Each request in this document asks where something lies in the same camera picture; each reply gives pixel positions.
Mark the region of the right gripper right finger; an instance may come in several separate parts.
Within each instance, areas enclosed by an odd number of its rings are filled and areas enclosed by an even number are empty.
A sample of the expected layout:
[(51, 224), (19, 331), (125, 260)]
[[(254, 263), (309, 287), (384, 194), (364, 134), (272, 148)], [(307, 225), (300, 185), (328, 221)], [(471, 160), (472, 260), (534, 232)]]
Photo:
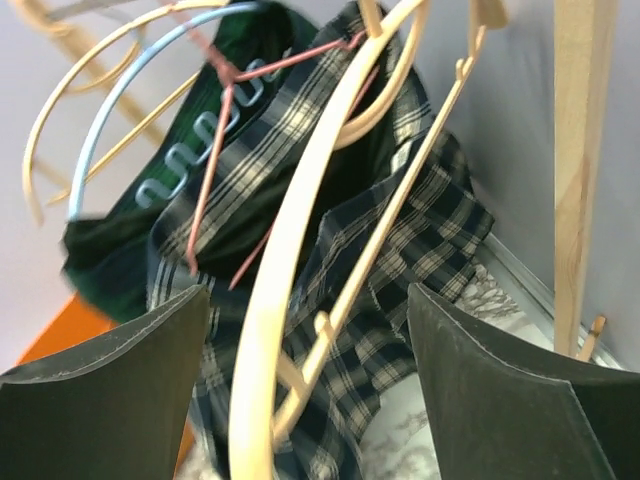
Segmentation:
[(638, 373), (538, 347), (421, 284), (408, 322), (442, 478), (638, 478)]

